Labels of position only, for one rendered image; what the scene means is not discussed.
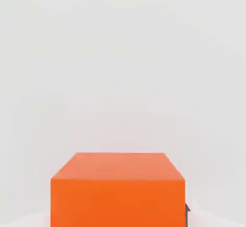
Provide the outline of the small orange cube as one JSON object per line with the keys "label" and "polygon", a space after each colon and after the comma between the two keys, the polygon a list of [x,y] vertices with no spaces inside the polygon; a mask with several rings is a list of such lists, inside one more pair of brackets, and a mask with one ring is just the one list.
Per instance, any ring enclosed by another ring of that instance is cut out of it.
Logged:
{"label": "small orange cube", "polygon": [[50,227],[186,227],[185,179],[164,153],[77,153],[50,181]]}

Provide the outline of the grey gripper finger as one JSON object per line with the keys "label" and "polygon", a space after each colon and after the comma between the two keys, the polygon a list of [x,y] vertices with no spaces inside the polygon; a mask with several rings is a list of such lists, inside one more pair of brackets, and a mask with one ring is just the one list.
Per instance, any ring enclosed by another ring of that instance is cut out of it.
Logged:
{"label": "grey gripper finger", "polygon": [[196,203],[186,205],[186,227],[209,227],[205,211]]}

